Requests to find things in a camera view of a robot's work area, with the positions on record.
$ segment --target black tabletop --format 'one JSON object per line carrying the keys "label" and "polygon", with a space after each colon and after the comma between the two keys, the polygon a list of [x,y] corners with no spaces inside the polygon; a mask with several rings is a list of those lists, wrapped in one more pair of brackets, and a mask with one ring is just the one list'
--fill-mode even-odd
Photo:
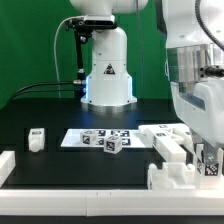
{"label": "black tabletop", "polygon": [[[101,114],[74,99],[19,99],[0,110],[0,152],[14,150],[16,168],[2,189],[146,189],[150,163],[163,159],[154,149],[62,148],[69,128],[138,129],[143,124],[180,122],[170,100],[144,100],[133,111]],[[31,128],[45,128],[45,149],[28,150]],[[222,217],[0,217],[1,223],[221,223]]]}

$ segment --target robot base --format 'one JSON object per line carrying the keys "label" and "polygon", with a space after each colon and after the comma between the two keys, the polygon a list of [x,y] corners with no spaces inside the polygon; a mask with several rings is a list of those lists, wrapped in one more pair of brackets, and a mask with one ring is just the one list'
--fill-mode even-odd
{"label": "robot base", "polygon": [[83,102],[81,102],[81,105],[83,109],[92,110],[99,113],[121,113],[124,111],[137,109],[137,102],[125,104],[122,106],[99,106]]}

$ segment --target green wall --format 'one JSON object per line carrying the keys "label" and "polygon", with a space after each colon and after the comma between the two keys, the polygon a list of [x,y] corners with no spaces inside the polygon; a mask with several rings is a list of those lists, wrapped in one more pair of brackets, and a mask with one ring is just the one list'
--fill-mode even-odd
{"label": "green wall", "polygon": [[[56,81],[54,35],[63,19],[75,15],[79,13],[72,8],[69,0],[0,1],[0,107],[12,93],[23,86]],[[140,15],[145,56],[144,98],[170,98],[170,88],[164,74],[165,40],[156,29],[153,1],[149,1]],[[128,35],[128,72],[134,78],[134,94],[141,97],[141,48],[136,14],[117,16],[117,21]],[[91,70],[91,41],[83,47],[83,52],[88,73]],[[72,31],[60,32],[58,60],[61,80],[76,79]]]}

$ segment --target small white box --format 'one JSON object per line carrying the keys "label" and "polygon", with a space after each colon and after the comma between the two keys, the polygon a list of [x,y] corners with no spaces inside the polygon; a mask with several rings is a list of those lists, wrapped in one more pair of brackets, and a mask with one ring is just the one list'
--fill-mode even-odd
{"label": "small white box", "polygon": [[44,128],[30,129],[28,136],[29,150],[32,152],[39,152],[44,149],[45,131]]}
{"label": "small white box", "polygon": [[104,152],[117,154],[122,150],[122,138],[116,134],[107,137],[104,140]]}
{"label": "small white box", "polygon": [[85,145],[93,146],[98,143],[98,133],[91,130],[81,132],[80,142]]}

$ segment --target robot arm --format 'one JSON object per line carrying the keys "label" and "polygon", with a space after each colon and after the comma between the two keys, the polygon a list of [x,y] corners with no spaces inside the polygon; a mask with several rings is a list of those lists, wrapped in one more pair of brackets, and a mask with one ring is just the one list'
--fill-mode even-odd
{"label": "robot arm", "polygon": [[113,13],[132,13],[145,8],[148,0],[70,0],[83,15],[112,15]]}
{"label": "robot arm", "polygon": [[148,0],[70,1],[83,15],[70,24],[76,42],[86,43],[86,39],[93,38],[92,72],[86,78],[82,107],[109,113],[135,108],[137,99],[132,95],[132,78],[126,68],[127,36],[112,14],[141,10]]}
{"label": "robot arm", "polygon": [[[201,139],[195,145],[203,145],[203,160],[210,166],[220,162],[218,148],[224,147],[224,53],[199,25],[198,2],[162,0],[174,107],[193,137]],[[201,1],[200,8],[208,30],[224,41],[224,3]]]}

